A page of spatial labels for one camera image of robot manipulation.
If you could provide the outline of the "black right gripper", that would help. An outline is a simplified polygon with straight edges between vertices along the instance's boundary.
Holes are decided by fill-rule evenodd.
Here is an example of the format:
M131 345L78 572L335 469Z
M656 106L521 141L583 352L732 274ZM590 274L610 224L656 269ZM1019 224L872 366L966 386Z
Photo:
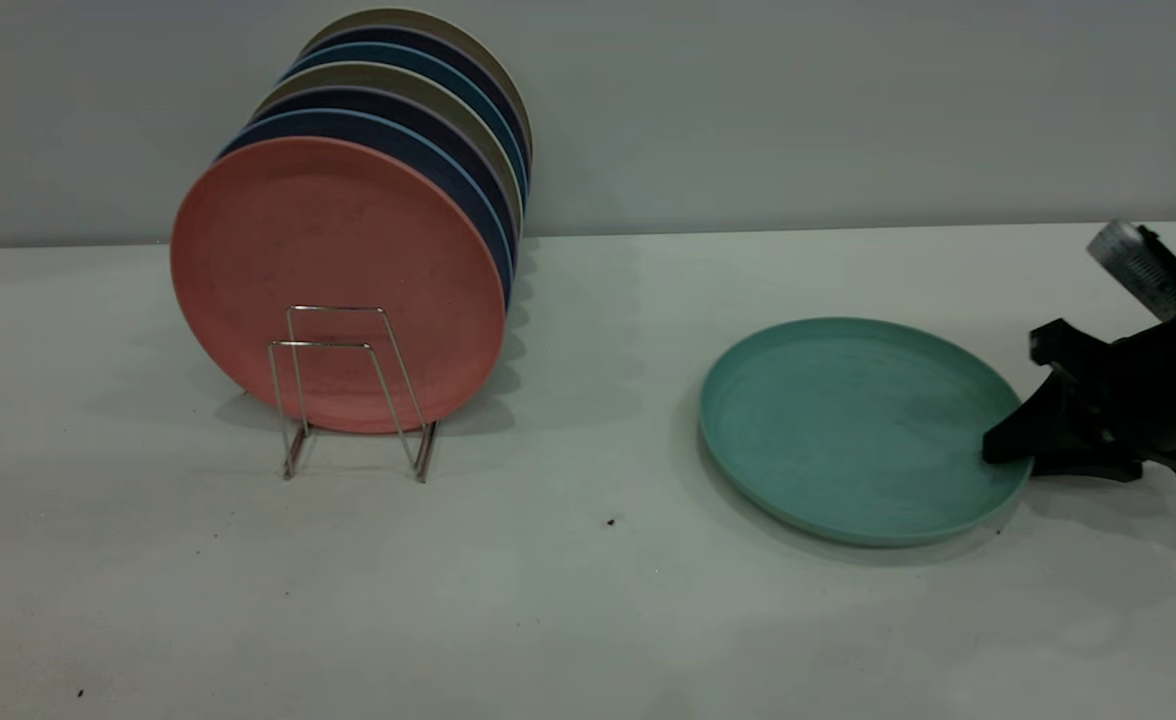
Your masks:
M1030 356L1051 374L987 429L982 460L1104 480L1137 480L1155 462L1176 476L1176 319L1110 344L1054 320L1033 331Z

